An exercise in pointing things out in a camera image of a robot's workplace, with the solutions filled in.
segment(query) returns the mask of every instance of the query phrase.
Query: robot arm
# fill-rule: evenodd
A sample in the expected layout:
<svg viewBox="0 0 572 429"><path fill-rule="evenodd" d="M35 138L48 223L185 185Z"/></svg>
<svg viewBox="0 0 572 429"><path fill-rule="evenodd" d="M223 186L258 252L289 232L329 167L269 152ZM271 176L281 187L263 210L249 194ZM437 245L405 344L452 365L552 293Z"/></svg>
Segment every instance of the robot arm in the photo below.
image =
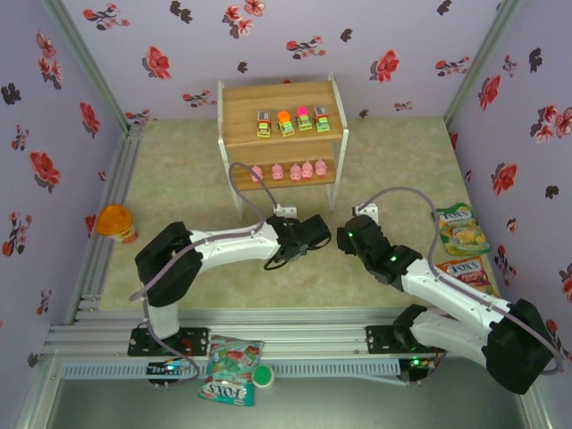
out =
<svg viewBox="0 0 572 429"><path fill-rule="evenodd" d="M273 270L319 248L332 236L319 214L304 222L273 215L259 231L255 232L255 228L256 225L227 231L188 231L183 222L171 223L137 254L139 279L147 284L173 255L196 244L177 258L147 293L149 323L160 339L179 331L179 301L204 271L249 259L266 260L265 269Z"/></svg>
<svg viewBox="0 0 572 429"><path fill-rule="evenodd" d="M338 229L337 238L339 249L357 255L379 282L425 299L453 317L418 305L407 308L395 320L393 331L410 350L419 345L438 347L474 360L498 383L518 394L526 393L551 361L551 351L510 320L511 316L518 319L550 342L531 303L520 299L510 304L445 273L436 277L427 260L411 248L392 246L367 215L350 219L345 228Z"/></svg>

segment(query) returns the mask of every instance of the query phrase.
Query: shelf board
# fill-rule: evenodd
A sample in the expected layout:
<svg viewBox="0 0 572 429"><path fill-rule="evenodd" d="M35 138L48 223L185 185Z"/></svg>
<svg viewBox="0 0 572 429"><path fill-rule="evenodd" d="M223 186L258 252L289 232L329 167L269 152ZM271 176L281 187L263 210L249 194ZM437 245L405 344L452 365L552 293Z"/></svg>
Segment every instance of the shelf board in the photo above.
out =
<svg viewBox="0 0 572 429"><path fill-rule="evenodd" d="M324 105L328 109L330 130L317 132L314 126L312 130L300 131L294 123L296 132L283 137L276 128L276 114L286 110L294 118L296 109L302 105L309 111L316 105ZM257 136L257 114L261 110L268 110L272 114L270 138ZM223 89L223 140L229 149L295 141L333 141L341 139L342 136L340 112L329 80Z"/></svg>
<svg viewBox="0 0 572 429"><path fill-rule="evenodd" d="M302 164L306 160L302 162L298 162L298 165L301 167ZM315 164L317 160L310 160L312 164ZM281 181L274 181L272 178L272 164L263 164L259 165L262 168L263 172L263 180L265 181L265 185L269 189L277 189L277 188L291 188L297 186L309 186L309 185L326 185L328 183L335 183L336 182L336 168L334 165L333 160L324 160L326 165L328 166L328 173L324 177L317 177L314 173L312 179L302 179L301 181L291 181L290 180L290 168L294 165L294 163L281 163L282 168L284 169L284 179ZM232 172L232 177L240 190L259 190L262 189L262 185L260 183L254 183L252 179L250 179L250 173L244 169L236 167Z"/></svg>
<svg viewBox="0 0 572 429"><path fill-rule="evenodd" d="M234 147L230 150L231 160L247 165L296 163L300 160L333 160L333 148L330 141L288 142L275 146Z"/></svg>

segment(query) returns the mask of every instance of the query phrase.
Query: orange cup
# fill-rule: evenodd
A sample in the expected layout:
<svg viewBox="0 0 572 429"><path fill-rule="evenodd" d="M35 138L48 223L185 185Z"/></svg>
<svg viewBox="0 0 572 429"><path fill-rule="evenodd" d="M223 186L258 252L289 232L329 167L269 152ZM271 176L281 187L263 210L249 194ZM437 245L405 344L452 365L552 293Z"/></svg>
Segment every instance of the orange cup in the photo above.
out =
<svg viewBox="0 0 572 429"><path fill-rule="evenodd" d="M138 237L130 211L119 204L104 208L97 218L97 233L111 237L123 244L132 243Z"/></svg>

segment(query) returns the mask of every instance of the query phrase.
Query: purple wall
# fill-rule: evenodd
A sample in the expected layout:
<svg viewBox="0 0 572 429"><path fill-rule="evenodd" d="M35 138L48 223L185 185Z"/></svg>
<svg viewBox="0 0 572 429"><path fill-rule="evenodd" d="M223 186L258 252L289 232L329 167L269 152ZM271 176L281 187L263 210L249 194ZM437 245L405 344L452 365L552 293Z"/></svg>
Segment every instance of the purple wall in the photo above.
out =
<svg viewBox="0 0 572 429"><path fill-rule="evenodd" d="M566 361L540 384L554 427L572 417L570 16L568 0L525 2L451 127L501 293L537 305Z"/></svg>
<svg viewBox="0 0 572 429"><path fill-rule="evenodd" d="M120 132L40 2L0 14L0 38L0 426L9 428L47 329L70 305L86 217Z"/></svg>
<svg viewBox="0 0 572 429"><path fill-rule="evenodd" d="M124 112L187 119L215 118L218 80L323 80L328 72L336 73L347 116L364 109L370 116L443 116L500 0L448 8L439 0L180 0L178 14L171 1L117 0L109 10L106 0L64 2ZM229 5L236 9L223 21ZM161 54L146 58L151 46ZM391 50L399 63L389 55L372 73Z"/></svg>

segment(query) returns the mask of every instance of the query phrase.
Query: candy bag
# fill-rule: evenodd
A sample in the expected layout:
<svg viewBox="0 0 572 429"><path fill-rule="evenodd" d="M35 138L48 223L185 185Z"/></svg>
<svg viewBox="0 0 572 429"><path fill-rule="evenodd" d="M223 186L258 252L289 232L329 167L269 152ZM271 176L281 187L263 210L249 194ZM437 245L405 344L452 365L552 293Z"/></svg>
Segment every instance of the candy bag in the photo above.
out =
<svg viewBox="0 0 572 429"><path fill-rule="evenodd" d="M465 203L438 208L441 240L447 252L457 256L482 255L491 250L475 214Z"/></svg>
<svg viewBox="0 0 572 429"><path fill-rule="evenodd" d="M262 341L213 336L206 369L208 377L198 396L223 404L254 406L252 373L263 347Z"/></svg>
<svg viewBox="0 0 572 429"><path fill-rule="evenodd" d="M449 261L437 266L448 275L452 275L480 292L499 297L489 282L480 257Z"/></svg>

